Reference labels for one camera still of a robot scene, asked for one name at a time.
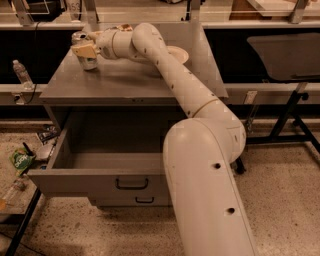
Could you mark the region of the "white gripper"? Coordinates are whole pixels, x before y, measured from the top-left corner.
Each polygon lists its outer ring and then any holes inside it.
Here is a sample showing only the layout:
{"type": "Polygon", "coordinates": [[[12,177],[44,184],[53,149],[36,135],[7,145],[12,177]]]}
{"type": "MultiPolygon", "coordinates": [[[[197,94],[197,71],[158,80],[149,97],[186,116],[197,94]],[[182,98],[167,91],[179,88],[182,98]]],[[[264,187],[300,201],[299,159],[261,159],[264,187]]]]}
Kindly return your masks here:
{"type": "Polygon", "coordinates": [[[88,37],[95,39],[71,46],[72,52],[78,57],[96,58],[98,51],[105,59],[117,59],[113,49],[113,39],[117,31],[107,29],[105,31],[88,32],[88,37]]]}

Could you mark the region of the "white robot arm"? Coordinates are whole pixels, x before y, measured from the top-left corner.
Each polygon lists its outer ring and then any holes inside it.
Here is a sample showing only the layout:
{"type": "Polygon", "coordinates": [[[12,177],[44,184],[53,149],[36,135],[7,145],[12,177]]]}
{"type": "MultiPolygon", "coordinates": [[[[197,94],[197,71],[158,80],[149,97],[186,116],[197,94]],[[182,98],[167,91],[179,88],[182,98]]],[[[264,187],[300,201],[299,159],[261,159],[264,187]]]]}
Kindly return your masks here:
{"type": "Polygon", "coordinates": [[[168,46],[149,24],[87,34],[78,57],[150,61],[186,118],[168,131],[163,163],[185,256],[258,256],[231,164],[246,132],[231,110],[184,66],[189,54],[168,46]]]}

